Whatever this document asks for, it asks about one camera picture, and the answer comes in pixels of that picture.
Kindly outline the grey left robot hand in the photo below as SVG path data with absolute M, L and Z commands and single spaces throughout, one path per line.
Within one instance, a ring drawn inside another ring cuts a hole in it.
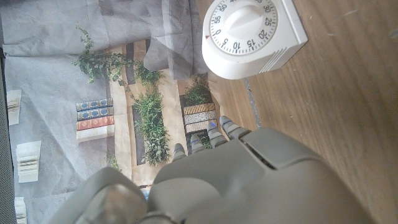
M 58 209 L 51 223 L 373 223 L 329 164 L 271 128 L 250 131 L 222 116 L 192 136 L 156 175 L 149 194 L 104 168 Z

